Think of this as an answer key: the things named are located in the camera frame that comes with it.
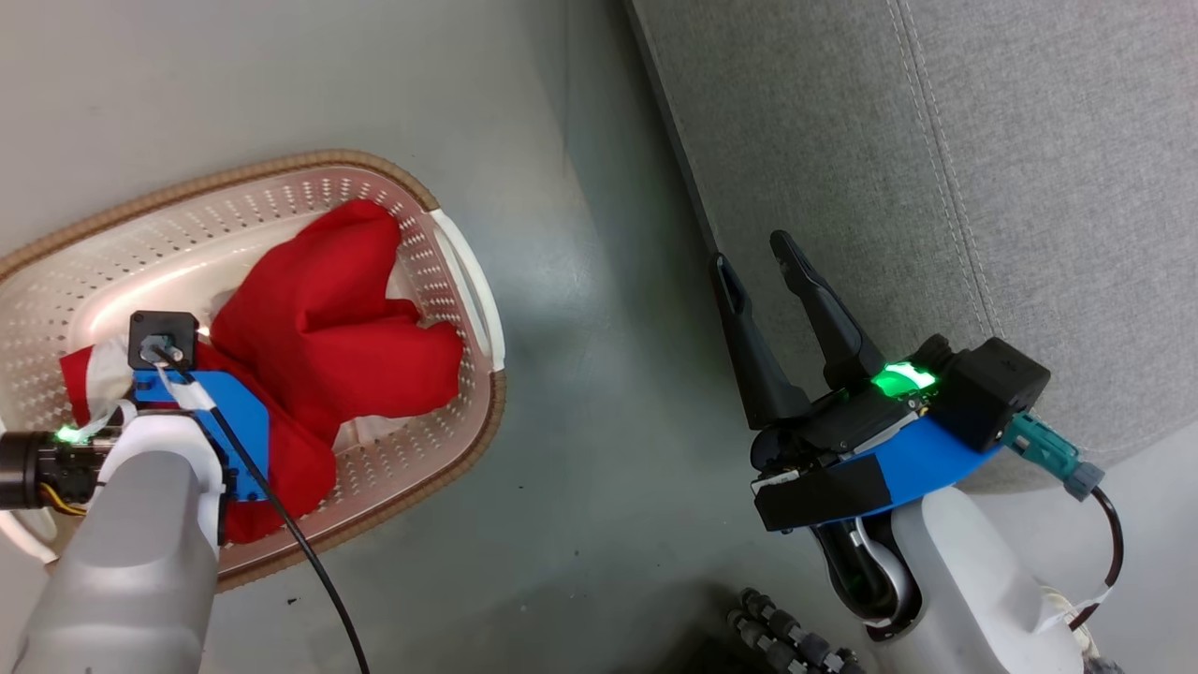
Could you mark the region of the grey fabric sofa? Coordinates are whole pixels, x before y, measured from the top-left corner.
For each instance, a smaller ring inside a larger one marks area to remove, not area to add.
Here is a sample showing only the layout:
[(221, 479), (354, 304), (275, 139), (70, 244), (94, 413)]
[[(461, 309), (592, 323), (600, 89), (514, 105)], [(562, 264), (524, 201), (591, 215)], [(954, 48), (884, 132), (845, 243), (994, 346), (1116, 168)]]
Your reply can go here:
[(812, 397), (787, 231), (883, 354), (1002, 338), (1113, 468), (1198, 464), (1198, 0), (625, 0), (710, 248)]

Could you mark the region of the red garment white trim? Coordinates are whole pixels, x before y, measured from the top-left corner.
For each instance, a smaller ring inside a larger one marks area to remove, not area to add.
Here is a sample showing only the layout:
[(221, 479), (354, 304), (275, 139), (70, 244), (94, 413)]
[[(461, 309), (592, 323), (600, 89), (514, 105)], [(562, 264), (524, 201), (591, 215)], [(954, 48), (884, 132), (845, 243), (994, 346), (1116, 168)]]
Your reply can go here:
[(458, 330), (387, 295), (401, 242), (387, 210), (347, 201), (271, 248), (214, 315), (213, 348), (265, 394), (283, 447), (329, 449), (351, 419), (420, 417), (458, 396)]

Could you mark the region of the white perforated laundry basket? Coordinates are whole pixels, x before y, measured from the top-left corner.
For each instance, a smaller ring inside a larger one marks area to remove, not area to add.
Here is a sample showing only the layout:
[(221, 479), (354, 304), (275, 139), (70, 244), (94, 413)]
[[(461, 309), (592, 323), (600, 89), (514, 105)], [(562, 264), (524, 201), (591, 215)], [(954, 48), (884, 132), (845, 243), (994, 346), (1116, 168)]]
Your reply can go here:
[(444, 408), (352, 435), (337, 485), (300, 528), (317, 553), (365, 534), (462, 476), (504, 415), (504, 330), (474, 251), (431, 192), (377, 156), (332, 150), (175, 183), (0, 256), (0, 431), (71, 421), (59, 359), (125, 334), (137, 308), (201, 323), (272, 245), (347, 200), (389, 210), (401, 245), (388, 281), (429, 324), (462, 339), (460, 391)]

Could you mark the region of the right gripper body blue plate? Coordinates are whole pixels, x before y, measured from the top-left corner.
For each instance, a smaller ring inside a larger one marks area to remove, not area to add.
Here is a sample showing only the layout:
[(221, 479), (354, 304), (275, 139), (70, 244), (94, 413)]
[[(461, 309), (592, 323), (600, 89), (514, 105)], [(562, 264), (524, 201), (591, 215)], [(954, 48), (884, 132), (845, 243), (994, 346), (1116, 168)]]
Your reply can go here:
[(889, 512), (972, 476), (976, 453), (928, 413), (940, 370), (887, 362), (855, 388), (831, 389), (803, 418), (756, 431), (754, 508), (767, 532)]

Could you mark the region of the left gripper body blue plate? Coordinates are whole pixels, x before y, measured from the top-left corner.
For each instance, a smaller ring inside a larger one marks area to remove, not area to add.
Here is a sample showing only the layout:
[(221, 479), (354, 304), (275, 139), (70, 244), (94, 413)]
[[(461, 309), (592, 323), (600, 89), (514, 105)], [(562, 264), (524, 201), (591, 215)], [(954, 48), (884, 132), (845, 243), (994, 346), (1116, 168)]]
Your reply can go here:
[(232, 502), (267, 500), (264, 482), (270, 469), (270, 413), (248, 388), (230, 374), (193, 371), (192, 378), (210, 394), (198, 409), (184, 408), (179, 374), (162, 381), (149, 371), (134, 374), (131, 391), (102, 403), (98, 417), (81, 429), (0, 432), (0, 511), (52, 508), (81, 512), (104, 482), (101, 470), (120, 435), (134, 419), (150, 415), (196, 420), (220, 461), (224, 486)]

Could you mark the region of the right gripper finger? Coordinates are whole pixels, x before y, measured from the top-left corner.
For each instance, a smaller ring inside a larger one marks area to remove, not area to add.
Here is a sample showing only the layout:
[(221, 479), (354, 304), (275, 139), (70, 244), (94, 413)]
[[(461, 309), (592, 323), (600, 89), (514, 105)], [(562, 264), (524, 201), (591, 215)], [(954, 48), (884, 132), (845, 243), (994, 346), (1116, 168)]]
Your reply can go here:
[(728, 257), (716, 251), (708, 271), (749, 429), (762, 431), (807, 415), (811, 401), (773, 356), (766, 334), (754, 321), (752, 298)]
[(881, 350), (857, 324), (845, 302), (821, 277), (787, 231), (769, 236), (783, 284), (803, 303), (823, 354), (823, 379), (830, 389), (855, 388), (881, 374), (887, 364)]

